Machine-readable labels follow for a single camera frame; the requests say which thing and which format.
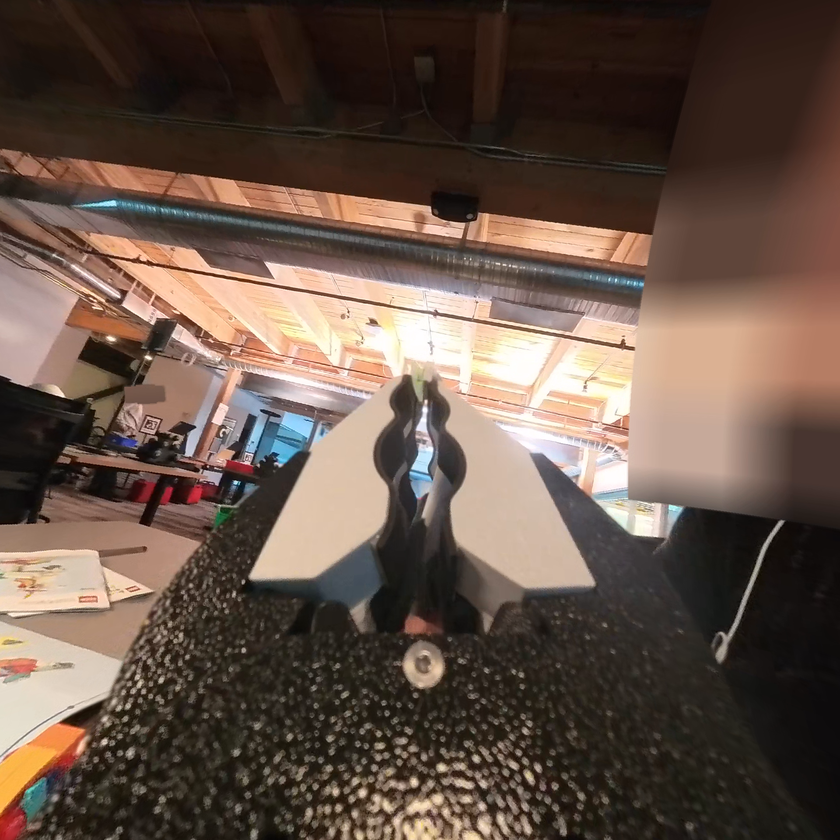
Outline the wooden table black legs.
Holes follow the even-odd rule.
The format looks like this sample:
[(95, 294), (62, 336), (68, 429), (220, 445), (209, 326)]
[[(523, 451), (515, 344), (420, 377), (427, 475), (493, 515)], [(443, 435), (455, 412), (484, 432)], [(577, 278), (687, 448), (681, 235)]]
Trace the wooden table black legs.
[(161, 501), (167, 487), (172, 487), (177, 480), (196, 482), (201, 479), (200, 474), (189, 470), (172, 466), (151, 465), (139, 460), (125, 456), (93, 455), (87, 453), (73, 453), (65, 449), (58, 456), (57, 464), (60, 466), (87, 466), (96, 469), (109, 469), (121, 471), (132, 475), (156, 476), (157, 481), (145, 504), (139, 524), (150, 527), (161, 505)]

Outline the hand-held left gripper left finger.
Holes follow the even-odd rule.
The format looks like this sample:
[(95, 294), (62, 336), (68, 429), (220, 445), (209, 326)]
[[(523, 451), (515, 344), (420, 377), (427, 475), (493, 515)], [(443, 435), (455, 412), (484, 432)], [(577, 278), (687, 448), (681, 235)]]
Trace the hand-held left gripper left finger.
[(417, 597), (410, 468), (420, 417), (413, 379), (396, 377), (317, 442), (248, 583), (402, 632)]

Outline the silver ventilation duct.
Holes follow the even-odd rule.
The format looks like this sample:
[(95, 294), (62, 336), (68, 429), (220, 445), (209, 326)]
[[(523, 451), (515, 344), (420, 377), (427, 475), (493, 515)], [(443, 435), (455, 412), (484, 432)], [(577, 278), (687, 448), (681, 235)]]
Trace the silver ventilation duct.
[(562, 298), (635, 312), (642, 304), (644, 269), (616, 262), (9, 173), (1, 197), (10, 213), (58, 228), (395, 286), (468, 297), (510, 290), (546, 307)]

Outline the black office chair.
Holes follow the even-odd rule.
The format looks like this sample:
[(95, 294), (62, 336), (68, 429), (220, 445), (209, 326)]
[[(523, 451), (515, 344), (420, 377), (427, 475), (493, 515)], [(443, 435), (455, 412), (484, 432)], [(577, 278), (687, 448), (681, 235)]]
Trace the black office chair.
[(1, 378), (1, 523), (35, 523), (88, 405)]

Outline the bird cover instruction booklet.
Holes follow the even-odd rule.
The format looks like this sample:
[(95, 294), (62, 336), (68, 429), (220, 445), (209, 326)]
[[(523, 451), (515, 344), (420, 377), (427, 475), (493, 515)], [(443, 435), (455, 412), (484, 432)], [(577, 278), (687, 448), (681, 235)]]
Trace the bird cover instruction booklet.
[(99, 612), (110, 608), (96, 550), (1, 554), (1, 614)]

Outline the open lego instruction booklet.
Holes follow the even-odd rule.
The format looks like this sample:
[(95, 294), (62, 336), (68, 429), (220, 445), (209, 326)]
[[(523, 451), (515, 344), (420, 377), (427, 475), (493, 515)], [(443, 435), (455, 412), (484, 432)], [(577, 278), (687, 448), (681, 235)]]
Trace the open lego instruction booklet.
[(105, 700), (121, 660), (1, 623), (1, 757)]

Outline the dark ceiling panel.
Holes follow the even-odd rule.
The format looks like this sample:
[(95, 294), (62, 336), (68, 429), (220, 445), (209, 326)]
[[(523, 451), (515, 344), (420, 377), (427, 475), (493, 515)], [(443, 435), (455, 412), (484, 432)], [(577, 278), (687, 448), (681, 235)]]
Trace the dark ceiling panel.
[(492, 298), (489, 318), (542, 330), (569, 333), (576, 329), (584, 314), (568, 309), (553, 309)]
[(251, 277), (274, 279), (265, 261), (255, 257), (231, 255), (206, 248), (197, 248), (196, 252), (212, 269), (248, 275)]

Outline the small white instruction booklet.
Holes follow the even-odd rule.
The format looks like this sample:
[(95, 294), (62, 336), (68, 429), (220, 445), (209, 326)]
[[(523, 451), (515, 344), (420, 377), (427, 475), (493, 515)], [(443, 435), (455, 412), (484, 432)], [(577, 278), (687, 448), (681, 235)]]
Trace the small white instruction booklet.
[(150, 587), (137, 581), (133, 581), (125, 575), (111, 570), (108, 567), (103, 566), (102, 572), (108, 600), (111, 604), (134, 597), (144, 597), (154, 593), (154, 590)]

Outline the black ceiling sensor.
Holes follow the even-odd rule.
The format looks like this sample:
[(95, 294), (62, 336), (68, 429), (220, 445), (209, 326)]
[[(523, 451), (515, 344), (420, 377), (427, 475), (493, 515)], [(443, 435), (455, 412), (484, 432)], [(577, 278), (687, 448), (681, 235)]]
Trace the black ceiling sensor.
[(455, 224), (471, 224), (480, 215), (478, 196), (464, 192), (432, 191), (429, 208), (436, 218)]

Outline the orange red lego model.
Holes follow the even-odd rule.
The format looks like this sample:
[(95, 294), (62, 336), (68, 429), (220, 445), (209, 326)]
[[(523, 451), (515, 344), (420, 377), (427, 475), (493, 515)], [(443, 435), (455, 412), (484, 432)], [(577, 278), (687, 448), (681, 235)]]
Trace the orange red lego model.
[(88, 740), (82, 728), (58, 723), (1, 762), (1, 838), (18, 839), (42, 816)]

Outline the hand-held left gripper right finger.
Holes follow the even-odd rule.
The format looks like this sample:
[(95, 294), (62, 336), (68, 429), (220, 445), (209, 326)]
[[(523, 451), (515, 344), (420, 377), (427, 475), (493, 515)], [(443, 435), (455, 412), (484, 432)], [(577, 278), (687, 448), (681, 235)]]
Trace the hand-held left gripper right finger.
[(427, 395), (429, 474), (454, 486), (430, 582), (489, 629), (505, 605), (591, 592), (595, 579), (529, 451), (439, 384)]

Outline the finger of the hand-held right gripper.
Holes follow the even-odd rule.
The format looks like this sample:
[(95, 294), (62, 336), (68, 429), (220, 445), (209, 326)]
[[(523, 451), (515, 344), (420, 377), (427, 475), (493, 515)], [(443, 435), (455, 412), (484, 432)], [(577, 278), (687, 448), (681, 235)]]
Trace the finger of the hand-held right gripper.
[(421, 513), (424, 527), (423, 560), (431, 560), (441, 550), (453, 495), (454, 486), (449, 478), (445, 474), (435, 474)]

